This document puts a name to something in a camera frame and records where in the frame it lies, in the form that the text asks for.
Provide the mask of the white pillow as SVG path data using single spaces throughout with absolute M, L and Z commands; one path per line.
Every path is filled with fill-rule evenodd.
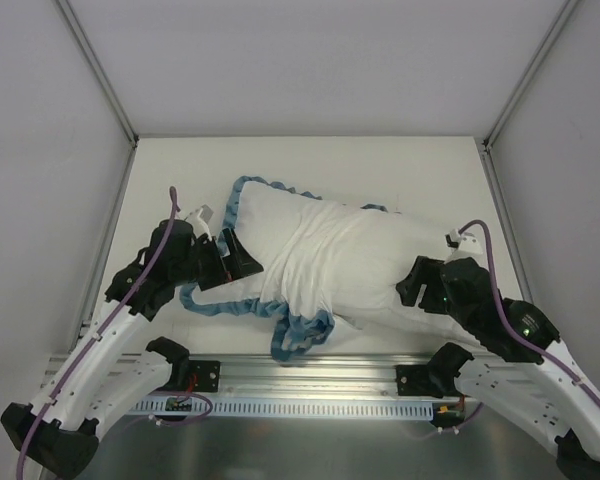
M 362 224 L 338 244 L 329 269 L 332 312 L 355 326 L 375 324 L 476 347 L 477 340 L 451 317 L 405 307 L 396 290 L 418 256 L 448 255 L 443 240 L 448 229 L 407 214 L 375 209 L 357 213 Z

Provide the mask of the white pillowcase with blue ruffle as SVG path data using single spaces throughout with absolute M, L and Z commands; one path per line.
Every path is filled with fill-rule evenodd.
M 253 314 L 276 324 L 271 356 L 288 362 L 324 344 L 337 319 L 331 309 L 329 269 L 338 244 L 362 224 L 361 209 L 299 193 L 261 177 L 238 178 L 227 200 L 223 228 L 231 228 L 263 267 L 262 273 L 207 291 L 183 286 L 183 307 L 204 316 Z

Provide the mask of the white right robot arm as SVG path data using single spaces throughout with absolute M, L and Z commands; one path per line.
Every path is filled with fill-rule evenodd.
M 452 342 L 426 365 L 398 375 L 400 389 L 472 397 L 544 446 L 566 478 L 600 479 L 600 393 L 537 307 L 502 297 L 492 273 L 472 258 L 443 262 L 420 256 L 396 290 L 407 307 L 450 316 L 541 394 L 513 385 Z

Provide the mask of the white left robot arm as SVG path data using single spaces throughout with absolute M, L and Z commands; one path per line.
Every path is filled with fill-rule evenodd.
M 222 254 L 208 233 L 167 219 L 148 246 L 118 271 L 85 336 L 48 384 L 28 403 L 10 403 L 0 422 L 18 450 L 17 478 L 32 460 L 62 479 L 76 478 L 113 424 L 155 390 L 183 391 L 189 350 L 166 337 L 150 341 L 130 372 L 107 378 L 128 342 L 189 283 L 209 290 L 263 272 L 263 266 L 226 228 Z

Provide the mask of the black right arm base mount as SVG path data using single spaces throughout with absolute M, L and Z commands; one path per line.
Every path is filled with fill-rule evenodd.
M 459 397 L 455 379 L 459 377 L 460 369 L 473 360 L 469 351 L 448 342 L 424 364 L 396 365 L 397 393 L 401 397 Z

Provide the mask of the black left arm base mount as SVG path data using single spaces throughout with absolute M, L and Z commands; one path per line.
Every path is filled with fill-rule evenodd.
M 147 352 L 161 355 L 168 364 L 169 377 L 158 391 L 215 393 L 218 391 L 221 363 L 216 360 L 192 360 L 187 348 L 166 337 L 150 341 Z

